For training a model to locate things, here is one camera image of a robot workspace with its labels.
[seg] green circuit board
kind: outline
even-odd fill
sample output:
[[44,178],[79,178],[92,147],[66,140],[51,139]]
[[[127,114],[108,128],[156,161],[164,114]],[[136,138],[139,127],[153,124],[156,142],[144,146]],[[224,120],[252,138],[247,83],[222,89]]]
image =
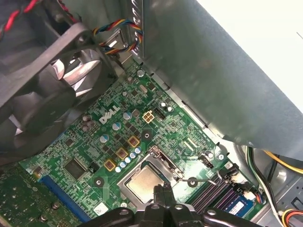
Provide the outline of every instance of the green circuit board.
[[[153,145],[165,152],[184,172],[185,178],[212,177],[226,162],[226,159],[215,158],[216,145],[188,114],[145,71],[142,77],[137,76],[138,70],[141,70],[141,66],[131,62],[126,75],[101,96],[83,118],[78,119],[42,154],[21,162],[31,174],[38,166],[41,167],[40,177],[49,175],[91,218],[97,216],[94,208],[100,202],[105,205],[105,209],[127,204],[135,210],[131,201],[120,192],[117,183]],[[149,111],[154,119],[147,123],[143,115]],[[131,119],[124,119],[124,113],[131,113]],[[118,123],[118,130],[113,130],[115,123]],[[108,136],[105,143],[100,141],[103,135]],[[136,158],[120,173],[114,169],[109,171],[104,167],[106,161],[112,160],[117,166],[122,161],[116,154],[119,148],[124,148],[128,156],[134,152],[135,148],[128,142],[132,136],[135,136],[135,141],[139,140],[136,147],[141,148],[141,153],[136,154]],[[206,150],[214,154],[210,160],[213,169],[207,168],[197,159]],[[72,177],[65,167],[75,159],[86,169],[78,179]],[[92,162],[99,166],[95,173],[88,170]],[[104,181],[102,187],[96,184],[100,178]],[[178,201],[185,202],[196,189],[190,188],[186,182],[179,182],[174,186],[174,193]]]
[[81,223],[18,163],[0,168],[0,216],[4,226],[13,227],[76,227]]

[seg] yellow wire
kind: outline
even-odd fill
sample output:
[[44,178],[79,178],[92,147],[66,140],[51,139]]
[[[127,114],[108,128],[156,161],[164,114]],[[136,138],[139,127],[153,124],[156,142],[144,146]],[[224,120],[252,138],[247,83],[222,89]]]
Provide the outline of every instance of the yellow wire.
[[282,222],[283,222],[283,225],[284,225],[285,227],[287,227],[287,224],[285,223],[285,214],[286,214],[287,212],[291,211],[291,210],[294,210],[294,209],[288,209],[288,210],[286,210],[286,211],[283,212],[283,215],[282,215]]
[[286,162],[282,161],[281,159],[277,158],[276,156],[274,156],[271,152],[269,152],[268,150],[264,150],[265,153],[270,156],[272,159],[274,159],[275,161],[277,161],[278,163],[280,163],[281,165],[283,166],[286,166],[287,168],[297,172],[297,173],[300,173],[300,174],[303,174],[303,169],[299,169],[297,167],[294,167],[294,166],[291,166],[289,164],[287,164]]

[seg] wire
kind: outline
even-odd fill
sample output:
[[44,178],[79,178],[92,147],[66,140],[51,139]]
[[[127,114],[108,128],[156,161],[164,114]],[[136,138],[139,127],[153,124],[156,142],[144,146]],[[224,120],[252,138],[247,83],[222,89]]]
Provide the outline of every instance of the wire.
[[292,170],[295,173],[298,173],[300,175],[303,175],[303,169],[299,169],[297,167],[291,166],[290,164],[287,164],[286,162],[282,161],[281,159],[279,159],[278,157],[276,157],[274,154],[272,154],[271,152],[269,152],[268,150],[264,150],[264,152],[270,156],[272,159],[274,159],[275,161],[277,161],[279,164],[281,164],[283,167]]
[[289,219],[294,215],[303,216],[303,210],[296,210],[296,209],[286,210],[282,215],[282,222],[283,222],[284,227],[290,227]]
[[219,178],[219,182],[216,183],[212,180],[209,180],[209,179],[181,179],[181,181],[184,181],[184,182],[209,182],[215,186],[219,186],[221,184],[221,182],[223,181],[223,177],[220,175],[219,171],[217,170],[216,171],[217,175],[218,175],[218,178]]
[[62,0],[58,0],[58,3],[61,5],[62,9],[64,12],[70,17],[70,19],[74,22],[77,23],[77,19],[73,16],[73,14],[70,13],[69,9],[66,7],[66,5],[62,2]]
[[136,38],[136,40],[132,44],[130,44],[129,46],[127,46],[123,49],[116,49],[116,48],[107,46],[107,45],[105,45],[105,42],[99,43],[99,46],[104,49],[105,54],[114,54],[114,53],[132,51],[142,42],[142,40],[143,40],[143,31],[141,30],[141,28],[139,26],[137,26],[134,22],[132,22],[128,19],[119,19],[119,20],[116,20],[115,22],[112,22],[108,25],[105,25],[105,26],[102,26],[102,27],[96,27],[92,30],[92,32],[93,32],[93,35],[97,35],[100,32],[109,31],[112,28],[114,28],[116,26],[120,26],[120,25],[128,25],[128,26],[132,27],[133,29],[135,29],[138,38]]
[[31,0],[27,6],[22,6],[21,9],[13,11],[8,20],[0,26],[0,41],[3,39],[4,33],[12,28],[14,22],[20,18],[22,14],[28,13],[35,7],[36,4],[40,2],[40,0]]
[[274,177],[274,173],[275,173],[275,171],[276,171],[276,166],[277,166],[277,164],[278,164],[278,162],[275,161],[275,160],[273,159],[272,164],[271,164],[270,171],[269,171],[268,176],[267,176],[267,181],[268,181],[269,183],[271,183],[271,181],[272,181],[272,179],[273,179],[273,177]]
[[247,160],[247,163],[248,163],[249,167],[251,168],[253,174],[255,175],[255,177],[257,178],[261,187],[263,188],[263,190],[268,198],[269,204],[273,210],[274,216],[276,217],[276,219],[278,220],[280,225],[284,226],[281,221],[281,217],[279,216],[279,211],[278,211],[278,208],[276,205],[276,200],[275,200],[273,191],[271,189],[271,186],[265,179],[264,175],[257,168],[255,160],[254,160],[253,148],[251,148],[251,147],[248,147],[248,150],[246,151],[246,160]]

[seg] cable connector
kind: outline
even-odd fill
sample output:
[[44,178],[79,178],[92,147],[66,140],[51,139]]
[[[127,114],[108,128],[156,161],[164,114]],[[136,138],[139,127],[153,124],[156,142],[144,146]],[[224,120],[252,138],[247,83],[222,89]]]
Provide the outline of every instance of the cable connector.
[[247,182],[247,179],[241,173],[237,173],[236,175],[232,176],[232,182],[245,184],[245,182]]
[[244,192],[243,196],[250,201],[254,201],[256,199],[256,196],[252,192]]

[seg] black fan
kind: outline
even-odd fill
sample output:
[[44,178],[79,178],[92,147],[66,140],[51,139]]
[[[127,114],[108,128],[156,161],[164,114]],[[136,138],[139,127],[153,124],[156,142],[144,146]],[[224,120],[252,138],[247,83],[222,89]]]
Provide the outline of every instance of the black fan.
[[[0,53],[4,43],[14,47],[10,56],[0,54],[0,63],[14,56],[11,65],[18,69],[0,68],[0,165],[41,152],[116,80],[91,32],[80,23],[67,26],[68,19],[54,21],[58,13],[64,15],[56,1],[45,1],[21,23],[18,32],[31,32],[34,47],[16,51],[20,45],[9,38],[0,43]],[[68,30],[60,35],[64,27]],[[41,29],[48,39],[41,39]],[[38,56],[33,61],[32,55],[18,59],[24,50],[31,53],[27,48]]]

